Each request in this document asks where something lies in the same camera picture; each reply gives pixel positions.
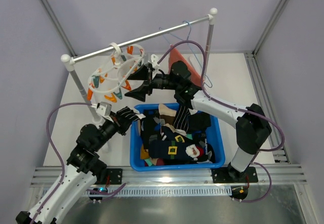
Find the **white oval clip hanger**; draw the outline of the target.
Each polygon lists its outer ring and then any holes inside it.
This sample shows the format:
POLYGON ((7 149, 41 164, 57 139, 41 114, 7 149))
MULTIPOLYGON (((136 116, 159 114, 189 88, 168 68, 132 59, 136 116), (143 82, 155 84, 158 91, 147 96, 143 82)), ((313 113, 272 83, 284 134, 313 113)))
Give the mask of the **white oval clip hanger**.
POLYGON ((132 89, 128 77, 142 65, 145 49, 139 44, 128 46, 125 52, 114 42, 110 45, 113 51, 108 56, 108 60, 88 78, 89 100, 93 94, 103 95, 110 101, 122 99, 122 90, 132 89))

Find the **black white pinstripe sock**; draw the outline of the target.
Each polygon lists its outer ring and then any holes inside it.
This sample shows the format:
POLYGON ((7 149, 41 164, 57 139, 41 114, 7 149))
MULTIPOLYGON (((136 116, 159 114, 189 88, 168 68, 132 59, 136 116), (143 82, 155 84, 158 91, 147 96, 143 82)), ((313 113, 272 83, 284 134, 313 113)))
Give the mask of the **black white pinstripe sock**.
POLYGON ((179 108, 176 112, 173 127, 177 130, 182 130, 187 132, 189 128, 189 120, 188 117, 197 113, 197 110, 187 108, 186 106, 179 105, 179 108))

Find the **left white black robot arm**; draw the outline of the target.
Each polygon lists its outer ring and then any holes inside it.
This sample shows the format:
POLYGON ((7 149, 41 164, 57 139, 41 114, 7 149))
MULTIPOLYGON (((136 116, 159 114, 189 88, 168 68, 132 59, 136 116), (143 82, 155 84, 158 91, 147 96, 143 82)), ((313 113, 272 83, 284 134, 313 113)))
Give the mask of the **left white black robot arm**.
POLYGON ((46 194, 29 211, 21 211, 17 223, 61 223, 80 196, 95 182, 102 181, 107 165, 97 152, 116 133, 124 136, 132 122, 117 117, 102 126, 84 125, 66 164, 46 194))

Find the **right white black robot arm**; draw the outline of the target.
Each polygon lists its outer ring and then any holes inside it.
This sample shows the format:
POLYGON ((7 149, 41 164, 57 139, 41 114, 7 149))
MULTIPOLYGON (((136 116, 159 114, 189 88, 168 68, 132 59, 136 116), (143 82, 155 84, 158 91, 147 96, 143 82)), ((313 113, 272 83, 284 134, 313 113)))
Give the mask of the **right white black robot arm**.
POLYGON ((238 149, 227 167, 227 172, 237 182, 245 177, 247 168, 270 136, 272 129, 269 122, 259 105, 252 104, 240 109, 231 103, 213 100, 190 78, 191 73, 182 61, 175 62, 168 74, 155 74, 151 65, 143 65, 128 77, 129 80, 141 80, 143 83, 127 92, 126 96, 144 102, 154 89, 173 90, 179 105, 208 113, 231 125, 236 131, 238 149))

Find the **beige brown sock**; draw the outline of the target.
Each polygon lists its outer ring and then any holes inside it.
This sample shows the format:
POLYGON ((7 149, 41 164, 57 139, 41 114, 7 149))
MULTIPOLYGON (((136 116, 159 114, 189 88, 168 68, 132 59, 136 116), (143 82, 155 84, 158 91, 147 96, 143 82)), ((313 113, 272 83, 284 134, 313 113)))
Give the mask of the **beige brown sock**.
POLYGON ((160 124, 165 125, 174 125, 175 117, 177 111, 167 107, 165 104, 159 104, 158 113, 160 118, 160 124))

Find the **blue plastic bin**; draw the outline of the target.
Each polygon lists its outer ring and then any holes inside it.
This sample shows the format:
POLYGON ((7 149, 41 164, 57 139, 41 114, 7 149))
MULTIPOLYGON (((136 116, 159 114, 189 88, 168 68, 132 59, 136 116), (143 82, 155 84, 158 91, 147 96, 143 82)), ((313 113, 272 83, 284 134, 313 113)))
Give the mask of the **blue plastic bin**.
POLYGON ((162 113, 159 104, 135 107, 145 115, 131 126, 130 165, 136 171, 220 168, 225 152, 218 119, 206 113, 188 115, 189 128, 173 130, 173 117, 162 113))

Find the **white clothes rack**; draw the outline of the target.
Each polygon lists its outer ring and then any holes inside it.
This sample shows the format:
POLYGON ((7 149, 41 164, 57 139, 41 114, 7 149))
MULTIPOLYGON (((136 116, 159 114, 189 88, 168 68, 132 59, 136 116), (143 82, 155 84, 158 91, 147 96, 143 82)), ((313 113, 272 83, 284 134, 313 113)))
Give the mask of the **white clothes rack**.
POLYGON ((184 21, 181 25, 160 30, 156 33, 146 35, 137 39, 133 39, 124 43, 116 44, 112 42, 108 48, 96 51, 91 54, 79 56, 77 58, 71 57, 67 54, 61 56, 61 62, 72 76, 72 79, 78 87, 81 96, 86 103, 91 102, 92 94, 98 94, 107 96, 110 102, 114 99, 122 99, 122 88, 128 87, 128 78, 131 73, 135 72, 140 65, 144 64, 145 49, 138 44, 158 36, 180 30, 186 26, 208 21, 211 25, 215 20, 217 9, 210 9, 210 12, 202 18, 194 21, 184 21), (108 61, 102 66, 98 67, 94 73, 88 78, 88 91, 83 87, 74 65, 77 62, 84 61, 86 59, 94 58, 99 55, 103 55, 110 52, 108 61))

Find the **navy santa belt sock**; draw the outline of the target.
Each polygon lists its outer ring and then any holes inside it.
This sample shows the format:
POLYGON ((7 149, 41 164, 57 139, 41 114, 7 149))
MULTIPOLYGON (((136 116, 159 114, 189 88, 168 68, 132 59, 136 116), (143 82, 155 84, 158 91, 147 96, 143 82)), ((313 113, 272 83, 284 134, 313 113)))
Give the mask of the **navy santa belt sock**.
POLYGON ((148 154, 151 158, 164 160, 167 165, 215 162, 214 152, 208 149, 208 145, 195 142, 156 140, 149 144, 148 154))

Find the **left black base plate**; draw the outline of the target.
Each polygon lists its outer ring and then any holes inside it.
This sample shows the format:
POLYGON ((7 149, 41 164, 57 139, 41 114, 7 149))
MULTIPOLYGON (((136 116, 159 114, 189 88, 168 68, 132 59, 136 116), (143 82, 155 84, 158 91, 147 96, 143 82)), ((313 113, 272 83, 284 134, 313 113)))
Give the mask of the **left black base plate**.
POLYGON ((120 185, 122 183, 122 177, 122 168, 107 168, 103 171, 98 182, 102 185, 120 185))

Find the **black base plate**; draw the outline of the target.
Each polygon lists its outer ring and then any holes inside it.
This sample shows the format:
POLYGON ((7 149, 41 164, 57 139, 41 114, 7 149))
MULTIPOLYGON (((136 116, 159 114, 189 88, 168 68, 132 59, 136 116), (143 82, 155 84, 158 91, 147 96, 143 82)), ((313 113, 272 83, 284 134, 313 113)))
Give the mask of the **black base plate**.
POLYGON ((211 176, 215 184, 245 184, 257 183, 258 176, 256 168, 249 166, 244 172, 239 172, 234 168, 220 167, 211 169, 211 176))
POLYGON ((122 183, 122 177, 122 168, 107 168, 103 171, 98 182, 102 185, 120 185, 122 183))

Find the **aluminium rail frame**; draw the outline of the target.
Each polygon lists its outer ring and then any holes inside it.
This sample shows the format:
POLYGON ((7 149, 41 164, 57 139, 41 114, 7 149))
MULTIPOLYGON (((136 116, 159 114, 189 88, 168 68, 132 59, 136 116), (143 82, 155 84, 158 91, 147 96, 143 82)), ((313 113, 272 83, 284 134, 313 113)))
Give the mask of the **aluminium rail frame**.
MULTIPOLYGON (((228 100, 243 104, 258 102, 270 117, 273 111, 255 56, 251 52, 243 54, 211 54, 209 66, 228 71, 234 83, 228 89, 220 87, 225 79, 218 76, 213 81, 213 91, 228 100)), ((88 122, 88 115, 79 106, 62 109, 58 112, 52 138, 63 158, 67 158, 75 147, 80 128, 88 122)), ((154 170, 138 172, 130 166, 130 135, 115 135, 100 151, 100 158, 109 168, 123 169, 123 182, 133 186, 198 186, 212 185, 211 170, 154 170)), ((306 176, 299 164, 291 164, 285 149, 261 153, 257 157, 261 165, 256 166, 259 185, 295 185, 300 189, 307 183, 306 176)), ((48 148, 44 163, 36 168, 31 186, 49 188, 60 173, 58 159, 53 149, 48 148)))

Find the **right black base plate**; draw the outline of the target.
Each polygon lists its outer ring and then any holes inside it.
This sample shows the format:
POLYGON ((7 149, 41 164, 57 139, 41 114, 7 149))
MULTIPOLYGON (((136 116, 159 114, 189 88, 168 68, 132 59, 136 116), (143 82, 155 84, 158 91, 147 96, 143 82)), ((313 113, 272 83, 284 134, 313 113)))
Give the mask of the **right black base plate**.
POLYGON ((244 172, 239 172, 234 168, 220 167, 211 169, 211 176, 215 184, 245 184, 257 183, 258 176, 256 168, 249 166, 244 172))

